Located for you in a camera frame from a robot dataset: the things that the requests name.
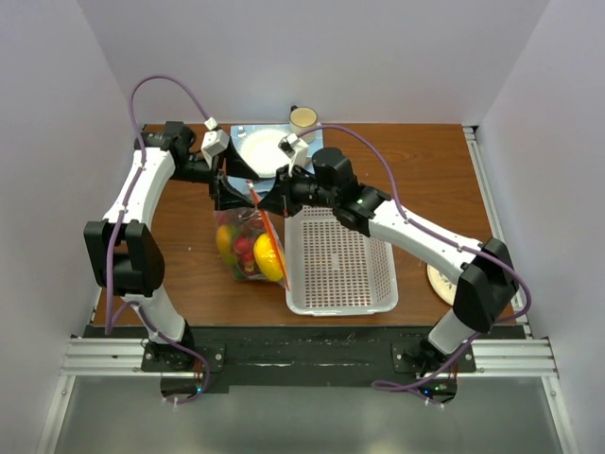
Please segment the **clear zip top bag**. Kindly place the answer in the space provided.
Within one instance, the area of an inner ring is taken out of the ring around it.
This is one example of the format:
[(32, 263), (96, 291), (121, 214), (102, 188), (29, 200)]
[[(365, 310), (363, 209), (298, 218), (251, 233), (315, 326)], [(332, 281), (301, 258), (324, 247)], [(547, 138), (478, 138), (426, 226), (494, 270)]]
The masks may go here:
[(245, 182), (252, 208), (215, 211), (218, 254), (237, 281), (267, 281), (289, 289), (284, 248), (268, 213), (259, 210), (261, 198), (252, 182)]

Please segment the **orange green fake mango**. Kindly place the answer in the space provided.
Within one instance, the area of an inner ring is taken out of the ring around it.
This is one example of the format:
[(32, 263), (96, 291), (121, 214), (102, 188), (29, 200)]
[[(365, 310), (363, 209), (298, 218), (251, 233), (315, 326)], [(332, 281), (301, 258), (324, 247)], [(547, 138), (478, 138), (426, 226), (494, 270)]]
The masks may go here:
[(216, 229), (216, 246), (218, 253), (227, 266), (234, 266), (237, 262), (233, 252), (233, 239), (237, 237), (237, 230), (232, 224), (223, 224)]

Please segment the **yellow fake mango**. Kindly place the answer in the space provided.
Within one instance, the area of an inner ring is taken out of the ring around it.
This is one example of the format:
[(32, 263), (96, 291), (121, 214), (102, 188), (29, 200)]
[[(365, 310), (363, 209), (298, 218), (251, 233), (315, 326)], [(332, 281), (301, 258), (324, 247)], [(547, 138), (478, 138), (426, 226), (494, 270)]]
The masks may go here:
[(268, 234), (261, 234), (254, 242), (253, 254), (262, 274), (271, 282), (278, 282), (285, 277), (281, 251), (275, 249)]

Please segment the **fake strawberries bunch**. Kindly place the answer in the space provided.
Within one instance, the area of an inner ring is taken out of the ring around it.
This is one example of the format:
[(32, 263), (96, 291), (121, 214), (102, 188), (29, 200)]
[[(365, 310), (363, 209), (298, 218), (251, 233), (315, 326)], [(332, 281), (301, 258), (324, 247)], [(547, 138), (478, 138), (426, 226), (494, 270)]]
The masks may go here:
[(237, 262), (233, 266), (233, 274), (237, 280), (258, 280), (262, 278), (253, 254), (253, 246), (261, 231), (248, 225), (233, 225), (237, 237), (233, 239), (232, 247)]

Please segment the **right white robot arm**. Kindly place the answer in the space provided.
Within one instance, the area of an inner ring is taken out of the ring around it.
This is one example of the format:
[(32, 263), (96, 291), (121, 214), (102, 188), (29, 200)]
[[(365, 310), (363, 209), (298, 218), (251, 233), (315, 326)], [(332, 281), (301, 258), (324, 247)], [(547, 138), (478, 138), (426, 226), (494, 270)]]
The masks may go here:
[(504, 242), (459, 236), (408, 212), (394, 195), (360, 183), (338, 148), (317, 151), (311, 171), (301, 153), (290, 146), (283, 152), (289, 161), (277, 169), (261, 209), (293, 217), (305, 206), (328, 208), (343, 227), (417, 256), (456, 285), (452, 308), (418, 348), (427, 369), (443, 371), (463, 343), (491, 330), (522, 283)]

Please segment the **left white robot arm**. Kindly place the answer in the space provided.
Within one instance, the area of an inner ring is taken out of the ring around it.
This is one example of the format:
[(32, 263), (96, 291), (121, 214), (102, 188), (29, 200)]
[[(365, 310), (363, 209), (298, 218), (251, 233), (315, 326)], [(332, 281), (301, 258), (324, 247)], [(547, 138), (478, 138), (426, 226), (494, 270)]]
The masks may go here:
[(217, 211), (251, 208), (251, 199), (228, 181), (255, 172), (238, 155), (231, 136), (214, 119), (204, 124), (200, 152), (197, 136), (182, 122), (169, 121), (159, 132), (139, 131), (133, 142), (128, 176), (102, 219), (88, 222), (83, 236), (96, 282), (106, 290), (105, 331), (111, 333), (114, 297), (131, 307), (148, 334), (152, 360), (173, 371), (201, 363), (191, 328), (172, 305), (164, 287), (165, 262), (152, 236), (154, 214), (170, 180), (207, 185)]

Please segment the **blue checked cloth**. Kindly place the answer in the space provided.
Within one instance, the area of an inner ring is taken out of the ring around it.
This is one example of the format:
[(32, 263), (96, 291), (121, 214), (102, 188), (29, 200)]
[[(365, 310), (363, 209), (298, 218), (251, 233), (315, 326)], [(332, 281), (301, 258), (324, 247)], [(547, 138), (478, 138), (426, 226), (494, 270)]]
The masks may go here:
[(290, 133), (285, 124), (231, 127), (236, 151), (261, 179), (272, 179), (278, 168), (290, 163), (291, 158), (279, 147)]

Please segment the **white round plate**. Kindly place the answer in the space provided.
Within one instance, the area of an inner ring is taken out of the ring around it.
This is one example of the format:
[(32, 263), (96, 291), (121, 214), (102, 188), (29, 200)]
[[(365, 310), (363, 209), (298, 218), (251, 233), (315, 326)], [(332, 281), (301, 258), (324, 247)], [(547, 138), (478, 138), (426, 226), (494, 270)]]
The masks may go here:
[(286, 130), (276, 128), (253, 131), (242, 139), (237, 150), (260, 179), (270, 179), (280, 167), (289, 165), (289, 159), (278, 147), (287, 135)]

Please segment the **cream mug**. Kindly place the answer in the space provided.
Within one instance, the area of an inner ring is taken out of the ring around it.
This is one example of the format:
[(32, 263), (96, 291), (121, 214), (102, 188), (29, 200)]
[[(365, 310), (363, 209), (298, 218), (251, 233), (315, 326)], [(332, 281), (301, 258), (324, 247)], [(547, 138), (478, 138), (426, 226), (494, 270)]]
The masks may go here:
[(311, 144), (315, 140), (316, 133), (314, 131), (306, 131), (316, 128), (318, 121), (319, 117), (317, 112), (310, 107), (293, 105), (290, 108), (290, 131), (302, 138), (307, 144)]

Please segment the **white plastic basket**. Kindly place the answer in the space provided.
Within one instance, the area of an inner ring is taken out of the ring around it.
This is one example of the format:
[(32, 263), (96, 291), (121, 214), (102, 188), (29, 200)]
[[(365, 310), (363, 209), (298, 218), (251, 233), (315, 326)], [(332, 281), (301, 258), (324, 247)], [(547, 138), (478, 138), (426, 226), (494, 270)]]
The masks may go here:
[(285, 226), (286, 305), (313, 317), (369, 316), (399, 302), (392, 247), (343, 227), (327, 208), (305, 207)]

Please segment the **floral cream blue plate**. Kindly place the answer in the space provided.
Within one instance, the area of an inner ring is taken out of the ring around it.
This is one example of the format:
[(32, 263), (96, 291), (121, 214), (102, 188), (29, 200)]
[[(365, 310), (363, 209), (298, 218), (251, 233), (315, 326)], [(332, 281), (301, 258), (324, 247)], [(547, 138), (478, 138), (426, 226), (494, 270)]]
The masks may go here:
[(436, 295), (443, 302), (449, 306), (452, 306), (455, 301), (457, 285), (431, 265), (426, 266), (426, 275), (429, 285), (434, 290)]

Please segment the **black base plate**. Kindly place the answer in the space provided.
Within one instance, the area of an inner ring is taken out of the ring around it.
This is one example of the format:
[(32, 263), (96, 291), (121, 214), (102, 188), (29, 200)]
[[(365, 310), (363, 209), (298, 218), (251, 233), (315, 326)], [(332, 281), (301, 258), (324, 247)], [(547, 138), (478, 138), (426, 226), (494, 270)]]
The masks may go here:
[(141, 369), (161, 374), (165, 397), (227, 393), (238, 386), (366, 388), (385, 380), (420, 381), (423, 396), (452, 397), (448, 379), (476, 369), (471, 349), (449, 358), (432, 352), (427, 328), (408, 326), (193, 327), (183, 348), (134, 330)]

